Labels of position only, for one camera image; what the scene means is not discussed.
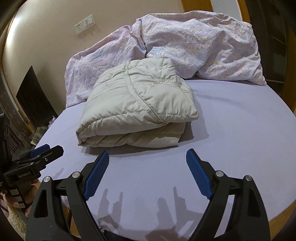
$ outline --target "beige down jacket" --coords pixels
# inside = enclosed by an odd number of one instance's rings
[[[198,119],[194,95],[169,58],[146,58],[104,72],[76,131],[79,145],[177,145],[185,123]]]

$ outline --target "beige wall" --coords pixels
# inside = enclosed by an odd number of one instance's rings
[[[3,50],[3,46],[5,44],[7,30],[8,30],[8,26],[4,29],[3,33],[0,35],[0,63],[1,63],[1,59],[2,59],[2,50]]]
[[[4,48],[3,67],[12,95],[32,65],[60,114],[66,103],[64,73],[70,57],[151,12],[181,13],[181,0],[28,0],[16,14]],[[75,35],[74,25],[90,14],[96,25]]]
[[[211,0],[213,11],[225,13],[239,21],[242,21],[242,14],[237,0]]]

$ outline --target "bed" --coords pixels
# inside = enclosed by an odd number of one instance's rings
[[[296,199],[296,118],[282,99],[269,86],[246,81],[187,83],[200,118],[186,125],[178,147],[106,148],[110,164],[87,202],[100,227],[132,240],[188,240],[208,204],[186,164],[190,148],[230,177],[251,175],[269,220]],[[65,151],[40,180],[66,178],[102,150],[77,145],[84,104],[64,110],[39,142]],[[230,197],[217,235],[225,231],[232,203]]]

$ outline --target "blue gripper pad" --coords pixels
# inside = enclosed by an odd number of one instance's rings
[[[38,147],[36,148],[35,150],[31,151],[30,153],[30,157],[33,158],[33,157],[36,157],[38,155],[41,155],[42,153],[46,152],[50,150],[50,146],[48,144],[45,144],[41,147]]]
[[[85,198],[86,201],[96,193],[96,190],[98,189],[98,186],[103,178],[103,175],[108,165],[109,165],[109,154],[108,152],[105,151],[101,155],[97,164],[91,170],[87,179],[85,180],[83,197]]]
[[[186,162],[201,194],[211,199],[214,195],[211,189],[211,180],[191,150],[186,153]]]

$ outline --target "switch panel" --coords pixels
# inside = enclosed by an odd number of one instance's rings
[[[81,20],[79,23],[77,23],[74,26],[74,31],[78,35],[95,24],[96,23],[94,21],[94,16],[91,14],[88,17],[86,17],[85,19]]]

